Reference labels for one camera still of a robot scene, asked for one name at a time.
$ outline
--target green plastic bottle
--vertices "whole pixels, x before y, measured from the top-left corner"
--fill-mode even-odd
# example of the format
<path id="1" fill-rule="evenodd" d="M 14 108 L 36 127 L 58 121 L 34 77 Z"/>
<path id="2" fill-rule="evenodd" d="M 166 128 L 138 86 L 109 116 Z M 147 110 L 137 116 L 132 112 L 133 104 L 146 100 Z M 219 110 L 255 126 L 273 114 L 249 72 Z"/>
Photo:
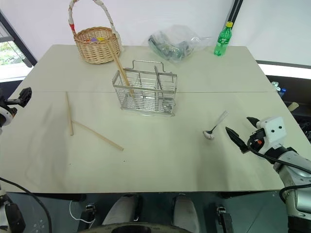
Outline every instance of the green plastic bottle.
<path id="1" fill-rule="evenodd" d="M 232 36 L 231 28 L 233 26 L 233 22 L 227 22 L 225 24 L 225 29 L 221 31 L 219 34 L 217 45 L 214 50 L 214 54 L 217 56 L 222 56 L 225 53 L 225 50 L 227 49 L 227 46 L 229 44 L 230 38 Z"/>

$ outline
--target colorful items in basket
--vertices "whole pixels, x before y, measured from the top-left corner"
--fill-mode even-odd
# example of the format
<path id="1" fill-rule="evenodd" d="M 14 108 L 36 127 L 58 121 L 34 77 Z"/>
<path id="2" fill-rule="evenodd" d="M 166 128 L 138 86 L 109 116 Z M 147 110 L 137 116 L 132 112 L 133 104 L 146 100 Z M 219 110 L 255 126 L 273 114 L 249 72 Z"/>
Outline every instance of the colorful items in basket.
<path id="1" fill-rule="evenodd" d="M 105 38 L 103 38 L 103 37 L 93 37 L 93 38 L 91 38 L 91 39 L 87 39 L 86 41 L 87 42 L 97 42 L 97 41 L 103 41 L 103 40 L 105 40 Z"/>

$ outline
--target wicker basket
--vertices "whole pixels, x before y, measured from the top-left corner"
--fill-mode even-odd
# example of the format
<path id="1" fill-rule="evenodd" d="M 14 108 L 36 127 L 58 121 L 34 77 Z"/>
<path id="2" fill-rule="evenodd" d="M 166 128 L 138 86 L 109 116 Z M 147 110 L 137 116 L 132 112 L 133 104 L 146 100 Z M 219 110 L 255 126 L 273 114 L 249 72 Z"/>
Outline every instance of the wicker basket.
<path id="1" fill-rule="evenodd" d="M 120 36 L 113 25 L 113 21 L 110 17 L 110 14 L 107 8 L 105 7 L 104 3 L 101 0 L 93 0 L 97 5 L 102 7 L 102 9 L 105 11 L 109 19 L 111 28 L 94 27 L 94 28 L 88 28 L 88 29 L 80 31 L 79 33 L 76 33 L 74 29 L 73 18 L 72 18 L 72 9 L 73 9 L 74 4 L 77 1 L 78 0 L 72 0 L 70 2 L 68 22 L 71 27 L 73 38 L 74 38 L 74 41 L 76 42 L 80 55 L 86 62 L 89 62 L 92 64 L 101 64 L 101 63 L 113 61 L 113 56 L 110 53 L 110 50 L 107 45 L 108 41 L 110 42 L 110 45 L 116 55 L 120 54 L 122 45 L 121 45 Z M 90 41 L 92 38 L 97 38 L 97 37 L 101 37 L 103 38 L 103 40 L 96 41 L 96 42 Z"/>

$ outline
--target basket handle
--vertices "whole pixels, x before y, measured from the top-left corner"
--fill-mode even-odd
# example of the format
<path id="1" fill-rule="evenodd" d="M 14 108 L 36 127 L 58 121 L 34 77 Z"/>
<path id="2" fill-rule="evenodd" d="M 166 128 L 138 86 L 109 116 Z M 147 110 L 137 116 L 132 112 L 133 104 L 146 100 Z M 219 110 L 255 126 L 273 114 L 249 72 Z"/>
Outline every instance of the basket handle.
<path id="1" fill-rule="evenodd" d="M 72 9 L 73 9 L 73 6 L 74 4 L 79 1 L 79 0 L 71 0 L 70 1 L 70 4 L 69 4 L 69 9 L 68 9 L 68 14 L 69 14 L 69 18 L 68 18 L 68 23 L 69 23 L 69 26 L 72 30 L 72 33 L 73 35 L 77 35 L 75 29 L 74 29 L 74 22 L 73 22 L 73 18 L 72 18 Z M 106 13 L 106 16 L 110 22 L 110 25 L 111 25 L 111 29 L 112 29 L 112 33 L 116 35 L 116 38 L 118 39 L 118 43 L 119 43 L 119 46 L 120 48 L 122 49 L 122 43 L 121 43 L 121 39 L 120 39 L 120 35 L 119 33 L 116 31 L 116 28 L 113 24 L 113 21 L 112 21 L 112 18 L 106 8 L 106 6 L 104 5 L 104 3 L 101 1 L 101 0 L 93 0 L 97 5 L 99 5 Z"/>

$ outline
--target plastic bag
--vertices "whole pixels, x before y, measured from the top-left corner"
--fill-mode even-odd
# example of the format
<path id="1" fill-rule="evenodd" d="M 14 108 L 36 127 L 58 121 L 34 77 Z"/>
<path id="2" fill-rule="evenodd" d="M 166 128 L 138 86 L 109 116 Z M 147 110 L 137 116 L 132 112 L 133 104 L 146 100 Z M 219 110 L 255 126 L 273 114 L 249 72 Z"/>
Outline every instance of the plastic bag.
<path id="1" fill-rule="evenodd" d="M 152 34 L 148 39 L 148 44 L 159 56 L 178 63 L 192 52 L 204 49 L 210 41 L 210 37 L 198 37 L 187 26 L 173 25 Z"/>

